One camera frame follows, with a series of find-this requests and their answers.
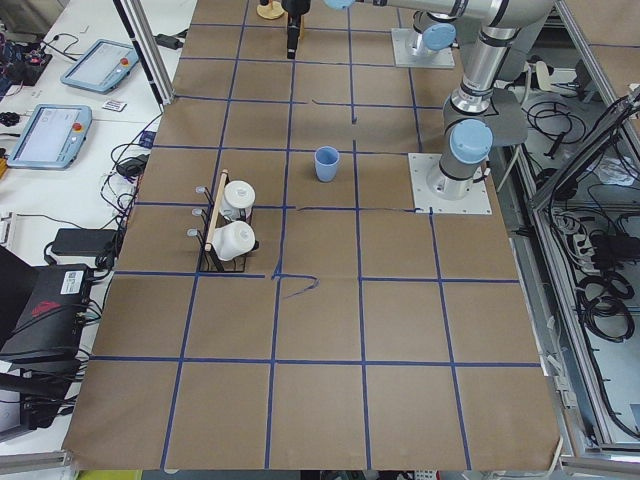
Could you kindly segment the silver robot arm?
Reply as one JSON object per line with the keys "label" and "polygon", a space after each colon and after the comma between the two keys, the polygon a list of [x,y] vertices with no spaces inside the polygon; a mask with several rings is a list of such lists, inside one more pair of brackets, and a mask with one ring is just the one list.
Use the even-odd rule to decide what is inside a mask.
{"label": "silver robot arm", "polygon": [[450,47],[456,39],[456,17],[419,10],[413,16],[410,48],[414,55],[424,56]]}
{"label": "silver robot arm", "polygon": [[551,1],[374,1],[376,7],[398,7],[434,17],[433,25],[472,18],[480,22],[477,40],[459,86],[448,97],[444,115],[445,147],[439,163],[426,176],[439,197],[467,195],[476,169],[487,159],[493,133],[484,121],[493,85],[520,31],[543,21]]}

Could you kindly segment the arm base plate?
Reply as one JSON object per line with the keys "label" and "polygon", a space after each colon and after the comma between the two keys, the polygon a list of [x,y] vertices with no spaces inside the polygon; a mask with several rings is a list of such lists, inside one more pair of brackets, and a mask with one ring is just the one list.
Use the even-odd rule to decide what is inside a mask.
{"label": "arm base plate", "polygon": [[409,153],[414,210],[424,214],[491,215],[480,168],[467,180],[453,180],[440,169],[440,154]]}
{"label": "arm base plate", "polygon": [[396,67],[453,69],[451,44],[456,37],[452,25],[431,26],[423,33],[414,29],[391,30]]}

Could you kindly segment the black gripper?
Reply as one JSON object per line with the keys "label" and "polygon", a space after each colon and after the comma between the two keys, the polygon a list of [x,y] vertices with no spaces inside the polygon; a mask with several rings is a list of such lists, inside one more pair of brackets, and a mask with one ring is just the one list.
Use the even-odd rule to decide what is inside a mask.
{"label": "black gripper", "polygon": [[302,17],[310,10],[310,0],[283,0],[283,9],[287,13],[287,58],[294,60],[298,48]]}

